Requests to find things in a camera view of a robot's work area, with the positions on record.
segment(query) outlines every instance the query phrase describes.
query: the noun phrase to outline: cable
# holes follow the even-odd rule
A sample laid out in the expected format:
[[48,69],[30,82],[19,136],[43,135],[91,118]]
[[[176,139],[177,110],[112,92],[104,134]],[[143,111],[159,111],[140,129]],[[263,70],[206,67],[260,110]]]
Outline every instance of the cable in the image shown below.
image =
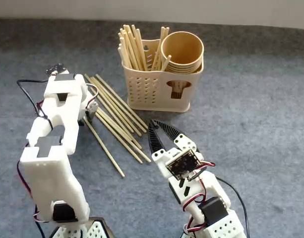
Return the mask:
[[[37,213],[37,206],[35,205],[35,212],[34,212],[34,214],[36,214],[36,213]],[[37,228],[40,231],[40,233],[42,235],[42,238],[45,238],[45,234],[43,232],[43,229],[42,229],[41,225],[38,222],[36,222],[36,221],[35,221],[35,224],[37,225]]]
[[226,185],[228,185],[229,187],[231,187],[233,189],[233,191],[236,193],[236,195],[238,196],[238,199],[240,200],[240,203],[243,207],[243,212],[244,212],[244,219],[245,219],[245,229],[246,229],[246,236],[247,238],[250,238],[250,229],[249,229],[249,221],[248,221],[248,217],[247,217],[247,212],[246,212],[246,207],[245,207],[245,204],[240,196],[240,194],[238,193],[238,191],[230,184],[228,183],[227,181],[224,181],[223,179],[217,177],[217,180],[221,181],[221,182],[224,182]]
[[[18,162],[17,162],[17,165],[16,165],[16,169],[17,169],[17,172],[18,172],[18,176],[20,177],[22,183],[24,184],[25,188],[27,189],[29,195],[30,195],[31,198],[32,198],[32,190],[31,190],[31,188],[29,187],[29,185],[27,184],[27,182],[25,181],[25,179],[24,179],[24,177],[23,177],[23,175],[22,175],[22,173],[21,173],[21,171],[20,171],[20,169],[19,169],[19,162],[20,162],[20,161],[18,161]],[[44,234],[44,232],[43,232],[43,229],[42,229],[42,227],[39,225],[40,222],[44,222],[44,221],[40,221],[40,220],[37,219],[37,215],[38,215],[38,214],[39,214],[39,211],[38,211],[38,209],[37,209],[37,205],[35,205],[35,211],[34,211],[34,214],[33,214],[33,217],[34,217],[34,219],[35,219],[35,224],[37,225],[37,228],[38,228],[38,230],[40,231],[40,233],[41,233],[41,235],[42,235],[42,238],[45,238],[45,234]]]
[[195,178],[199,177],[202,174],[202,172],[204,172],[206,169],[207,169],[207,166],[204,166],[203,168],[200,169],[199,172],[195,173],[191,178],[188,177],[188,181],[190,182],[190,181],[194,180]]
[[32,97],[29,95],[29,93],[26,91],[26,89],[21,85],[21,83],[23,82],[28,82],[28,83],[46,83],[48,82],[48,79],[46,80],[31,80],[31,79],[19,79],[16,81],[18,87],[24,92],[24,94],[27,96],[27,98],[29,99],[29,101],[32,103],[34,109],[35,109],[35,113],[38,117],[44,118],[46,120],[48,120],[49,125],[51,127],[51,129],[53,130],[53,124],[51,122],[51,120],[48,118],[48,116],[44,113],[43,109],[41,108],[41,104],[43,103],[44,100],[42,100],[39,103],[34,102],[34,100],[32,99]]
[[20,162],[20,161],[18,161],[18,162],[17,162],[17,165],[16,165],[18,176],[19,176],[19,178],[21,179],[22,183],[24,184],[25,188],[27,189],[29,195],[32,197],[32,190],[31,190],[31,188],[29,187],[29,185],[27,184],[27,182],[25,181],[24,177],[22,176],[21,171],[19,170],[19,162]]
[[23,86],[21,85],[21,83],[24,83],[24,82],[27,82],[27,83],[46,83],[46,82],[48,82],[48,79],[47,80],[42,80],[42,81],[40,81],[40,80],[30,80],[30,79],[19,79],[19,80],[16,81],[18,87],[25,93],[25,95],[27,96],[27,98],[29,99],[29,101],[33,104],[33,107],[35,109],[36,115],[39,115],[38,108],[35,105],[34,100],[29,95],[29,93],[26,91],[26,89],[23,88]]
[[94,88],[97,89],[96,94],[88,101],[88,103],[87,103],[87,105],[86,105],[86,109],[87,109],[87,107],[89,106],[89,104],[90,104],[93,100],[95,100],[96,97],[98,96],[98,94],[99,94],[99,88],[98,88],[96,85],[92,84],[92,83],[86,83],[86,85],[87,85],[87,86],[92,86],[92,87],[94,87]]
[[203,202],[204,200],[206,200],[206,194],[204,194],[204,193],[195,194],[182,206],[182,210],[185,211],[186,206],[188,206],[192,201],[194,201],[196,198],[198,198],[200,196],[203,196],[203,199],[199,202]]

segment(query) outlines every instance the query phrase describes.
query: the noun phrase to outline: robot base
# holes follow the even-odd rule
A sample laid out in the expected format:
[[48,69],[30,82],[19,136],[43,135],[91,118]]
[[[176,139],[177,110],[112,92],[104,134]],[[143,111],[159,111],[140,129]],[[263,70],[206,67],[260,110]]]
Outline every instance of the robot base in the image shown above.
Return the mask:
[[[110,228],[101,217],[90,217],[86,224],[87,234],[83,238],[114,238]],[[57,227],[49,238],[80,238],[81,232],[67,230],[66,227]]]

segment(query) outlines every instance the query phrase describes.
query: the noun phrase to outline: perforated plastic part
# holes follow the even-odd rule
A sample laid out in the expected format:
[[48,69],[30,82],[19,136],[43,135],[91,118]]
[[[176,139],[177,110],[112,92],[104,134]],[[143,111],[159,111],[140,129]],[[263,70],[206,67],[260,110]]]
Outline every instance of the perforated plastic part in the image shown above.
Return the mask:
[[212,224],[203,232],[204,237],[211,238],[244,238],[243,226],[235,211],[229,210],[229,215]]
[[[53,238],[80,238],[81,233],[78,231],[67,230],[65,227],[60,227],[54,234]],[[83,238],[108,238],[100,222],[94,222],[87,232],[87,236]]]
[[[150,70],[159,40],[142,40]],[[189,109],[198,80],[204,69],[204,62],[199,71],[192,74],[175,74],[163,71],[138,71],[124,67],[127,86],[127,103],[137,110],[186,112]],[[170,81],[187,83],[179,99],[172,97],[173,88],[168,85]]]

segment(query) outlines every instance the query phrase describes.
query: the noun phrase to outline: chopstick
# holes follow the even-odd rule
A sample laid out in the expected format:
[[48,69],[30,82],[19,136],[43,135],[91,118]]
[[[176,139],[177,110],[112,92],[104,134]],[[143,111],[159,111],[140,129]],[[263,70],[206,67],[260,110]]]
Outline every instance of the chopstick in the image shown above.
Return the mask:
[[[97,114],[100,115],[102,118],[105,118],[105,114],[102,110],[98,110]],[[129,138],[126,137],[126,134],[124,134],[124,133],[122,133],[122,131],[120,131],[120,128],[118,128],[117,125],[115,123],[113,123],[113,121],[109,121],[108,117],[106,118],[105,121],[111,127],[113,127],[113,129],[115,131],[117,131],[147,162],[149,162],[149,163],[151,162],[151,160],[140,150],[140,148],[138,146],[136,146],[133,141],[129,140]]]
[[166,69],[166,67],[167,67],[167,65],[168,65],[168,63],[169,63],[169,61],[171,60],[171,58],[172,58],[171,55],[169,55],[169,56],[166,58],[165,62],[163,63],[163,66],[162,66],[161,71],[165,71],[165,69]]
[[[170,28],[161,27],[161,36],[157,46],[157,51],[154,56],[154,61],[152,63],[151,70],[161,70],[162,69],[162,57],[161,57],[161,44],[163,40],[168,36]],[[121,51],[123,52],[123,58],[128,68],[132,68],[140,71],[148,71],[145,51],[142,43],[142,37],[139,29],[136,29],[135,25],[123,25],[118,33],[120,38]]]
[[83,120],[87,124],[87,126],[89,127],[89,129],[91,130],[91,132],[93,133],[93,135],[96,137],[97,141],[99,142],[99,144],[101,145],[102,149],[105,151],[105,153],[109,157],[109,159],[112,162],[112,164],[114,165],[114,167],[117,169],[117,171],[120,173],[120,175],[122,177],[125,177],[124,172],[122,171],[122,169],[120,168],[120,166],[117,164],[117,162],[115,161],[115,159],[113,158],[113,156],[110,154],[110,152],[108,151],[108,149],[104,145],[103,141],[101,140],[101,138],[99,137],[99,135],[97,134],[97,132],[95,131],[95,129],[93,128],[93,126],[90,124],[90,122],[87,120],[86,117],[84,117]]
[[143,164],[142,160],[134,153],[134,151],[121,139],[121,137],[109,126],[109,124],[98,114],[96,117],[106,126],[106,128],[118,139],[118,141],[130,152],[130,154],[140,163]]
[[131,112],[133,116],[147,129],[148,126],[145,122],[128,106],[128,104],[123,101],[123,99],[98,75],[96,77],[100,80],[100,82],[107,88],[109,91],[124,105],[124,107]]
[[103,90],[106,95],[108,96],[108,98],[110,98],[117,107],[119,107],[144,133],[146,133],[146,129],[118,102],[117,99],[115,99],[110,92],[108,92],[107,89],[105,89],[103,87],[103,85],[101,85],[101,83],[97,80],[97,83],[95,83],[97,87],[99,87],[101,90]]
[[136,39],[136,43],[137,43],[139,52],[141,54],[141,59],[142,59],[142,62],[143,62],[144,70],[147,71],[148,69],[147,69],[146,58],[145,58],[144,47],[143,47],[143,43],[142,43],[142,37],[141,37],[140,29],[136,30],[135,39]]
[[136,132],[139,136],[142,136],[141,132],[133,125],[133,123],[126,117],[126,115],[119,109],[119,107],[114,103],[114,101],[103,91],[102,85],[94,78],[91,77],[94,84],[98,87],[101,96],[105,99],[108,105],[115,111],[118,117],[122,120],[122,122],[128,127],[131,132]]

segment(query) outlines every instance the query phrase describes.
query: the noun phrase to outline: black wire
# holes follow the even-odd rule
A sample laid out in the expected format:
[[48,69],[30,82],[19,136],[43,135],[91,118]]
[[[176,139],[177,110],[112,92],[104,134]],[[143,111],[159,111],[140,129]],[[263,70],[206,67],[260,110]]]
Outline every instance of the black wire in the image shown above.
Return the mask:
[[[54,127],[53,127],[53,124],[51,122],[51,120],[48,118],[48,116],[44,113],[44,111],[42,110],[41,106],[39,104],[36,104],[34,102],[34,100],[32,99],[32,97],[29,95],[29,93],[26,91],[26,89],[21,85],[21,83],[23,82],[28,82],[28,83],[46,83],[48,82],[48,79],[46,80],[31,80],[31,79],[19,79],[16,81],[18,87],[24,92],[24,94],[27,96],[27,98],[29,99],[29,101],[32,103],[34,109],[35,109],[35,113],[38,117],[41,117],[41,118],[45,118],[46,120],[48,120],[49,122],[49,125],[51,127],[51,129],[53,130]],[[43,113],[43,116],[40,116],[39,115],[39,110]]]
[[46,82],[48,82],[48,79],[42,80],[42,81],[40,81],[40,80],[31,80],[31,79],[19,79],[19,80],[16,81],[18,87],[25,93],[25,95],[27,96],[27,98],[29,99],[29,101],[33,104],[33,107],[35,109],[35,113],[38,116],[39,115],[38,108],[37,108],[34,100],[29,95],[29,93],[26,91],[26,89],[23,88],[23,86],[21,85],[21,83],[24,83],[24,82],[28,82],[28,83],[46,83]]
[[188,181],[192,181],[195,178],[199,177],[201,175],[202,172],[204,172],[207,169],[207,166],[203,167],[198,173],[196,173],[194,176],[192,176],[191,178],[188,178]]
[[[36,214],[37,211],[38,211],[37,205],[35,205],[35,212],[34,212],[34,214]],[[42,229],[41,225],[38,222],[36,222],[36,221],[35,221],[35,223],[36,223],[36,225],[37,225],[37,227],[38,227],[38,229],[39,229],[39,231],[40,231],[40,233],[42,235],[42,238],[45,238],[45,234],[43,232],[43,229]]]
[[234,190],[234,192],[236,193],[236,195],[238,196],[238,198],[240,200],[240,203],[241,203],[241,205],[243,207],[244,219],[245,219],[246,236],[247,236],[247,238],[250,238],[249,220],[248,220],[248,217],[247,217],[246,207],[245,207],[245,204],[244,204],[244,202],[243,202],[243,200],[242,200],[239,192],[230,183],[228,183],[227,181],[224,181],[222,178],[219,178],[217,176],[216,176],[216,178],[217,178],[217,180],[220,180],[221,182],[224,182],[226,185],[228,185],[229,187],[231,187]]

